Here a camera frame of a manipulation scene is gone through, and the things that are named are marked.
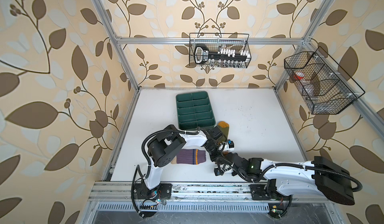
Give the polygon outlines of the green striped sock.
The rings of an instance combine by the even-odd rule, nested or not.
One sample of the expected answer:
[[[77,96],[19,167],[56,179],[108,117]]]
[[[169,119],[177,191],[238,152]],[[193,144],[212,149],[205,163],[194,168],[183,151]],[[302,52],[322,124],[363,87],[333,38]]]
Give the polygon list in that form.
[[[222,136],[219,138],[219,142],[225,142],[228,139],[230,125],[224,121],[220,121],[217,127],[222,132]]]

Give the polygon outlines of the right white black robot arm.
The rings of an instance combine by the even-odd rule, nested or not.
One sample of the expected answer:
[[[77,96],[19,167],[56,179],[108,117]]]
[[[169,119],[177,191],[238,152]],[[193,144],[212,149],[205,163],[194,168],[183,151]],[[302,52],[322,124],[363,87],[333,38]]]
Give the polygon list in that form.
[[[346,169],[321,156],[303,163],[284,163],[227,153],[211,156],[211,161],[217,165],[216,176],[231,171],[232,176],[250,183],[254,201],[288,201],[282,209],[272,208],[269,215],[275,219],[287,213],[295,196],[325,197],[337,204],[353,206],[354,193],[363,188]]]

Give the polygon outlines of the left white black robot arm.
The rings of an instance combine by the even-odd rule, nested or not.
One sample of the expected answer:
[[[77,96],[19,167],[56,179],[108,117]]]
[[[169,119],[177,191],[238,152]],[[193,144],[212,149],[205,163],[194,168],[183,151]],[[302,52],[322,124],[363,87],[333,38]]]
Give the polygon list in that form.
[[[203,147],[208,152],[212,162],[222,157],[224,152],[234,147],[234,142],[216,126],[212,129],[179,130],[174,125],[168,125],[163,130],[148,135],[141,146],[147,160],[147,173],[143,174],[139,165],[136,166],[132,184],[131,201],[139,217],[150,217],[136,204],[136,199],[153,201],[158,205],[162,198],[170,195],[161,194],[171,190],[171,185],[161,184],[161,176],[166,165],[176,157],[189,153],[186,147]]]

